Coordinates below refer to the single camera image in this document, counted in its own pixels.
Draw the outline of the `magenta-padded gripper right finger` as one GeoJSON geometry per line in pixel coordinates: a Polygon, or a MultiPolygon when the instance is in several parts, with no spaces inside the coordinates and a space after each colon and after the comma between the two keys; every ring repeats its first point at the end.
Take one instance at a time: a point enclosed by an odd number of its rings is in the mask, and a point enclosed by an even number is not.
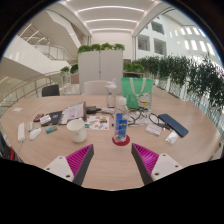
{"type": "Polygon", "coordinates": [[[131,153],[145,185],[182,169],[168,154],[157,154],[135,143],[132,144],[131,153]]]}

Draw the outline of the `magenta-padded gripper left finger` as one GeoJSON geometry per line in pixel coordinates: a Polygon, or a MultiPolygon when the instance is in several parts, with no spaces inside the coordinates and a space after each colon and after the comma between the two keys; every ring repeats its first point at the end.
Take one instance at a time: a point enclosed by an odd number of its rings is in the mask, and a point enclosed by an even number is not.
{"type": "Polygon", "coordinates": [[[81,186],[93,155],[94,147],[90,144],[66,157],[58,156],[45,170],[81,186]]]}

